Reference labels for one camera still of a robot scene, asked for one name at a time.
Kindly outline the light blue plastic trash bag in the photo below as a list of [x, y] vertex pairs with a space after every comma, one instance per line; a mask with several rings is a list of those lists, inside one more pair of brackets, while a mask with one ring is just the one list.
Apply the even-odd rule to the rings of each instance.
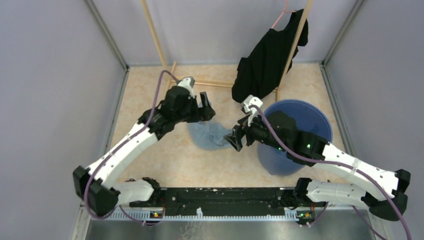
[[200, 149], [214, 151], [232, 147], [224, 139], [232, 130], [218, 122], [216, 115], [208, 121], [188, 123], [187, 128], [193, 143]]

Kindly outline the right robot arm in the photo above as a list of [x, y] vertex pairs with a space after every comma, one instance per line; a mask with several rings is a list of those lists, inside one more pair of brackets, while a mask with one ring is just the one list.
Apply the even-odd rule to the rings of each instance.
[[299, 206], [330, 202], [369, 210], [373, 215], [392, 222], [399, 221], [407, 209], [411, 174], [399, 169], [384, 170], [338, 149], [315, 133], [299, 130], [296, 121], [276, 111], [267, 117], [245, 116], [225, 140], [237, 151], [259, 142], [286, 152], [294, 163], [322, 169], [343, 178], [345, 184], [300, 178], [293, 192]]

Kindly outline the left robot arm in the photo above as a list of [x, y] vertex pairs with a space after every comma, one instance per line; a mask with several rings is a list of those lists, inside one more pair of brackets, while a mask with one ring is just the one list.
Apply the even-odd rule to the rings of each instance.
[[144, 202], [154, 207], [160, 202], [160, 185], [150, 178], [117, 182], [120, 174], [141, 153], [174, 130], [178, 123], [209, 121], [215, 116], [206, 92], [200, 92], [201, 106], [188, 89], [173, 86], [155, 108], [146, 110], [129, 133], [108, 153], [88, 167], [72, 173], [76, 194], [96, 218], [105, 219], [116, 206]]

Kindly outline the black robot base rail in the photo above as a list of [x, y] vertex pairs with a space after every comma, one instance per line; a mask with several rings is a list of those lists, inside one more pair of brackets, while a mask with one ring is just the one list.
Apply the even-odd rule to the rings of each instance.
[[324, 202], [312, 203], [297, 199], [289, 187], [169, 187], [155, 191], [147, 201], [133, 201], [131, 208], [157, 208], [166, 217], [265, 217], [283, 216], [300, 207], [324, 207]]

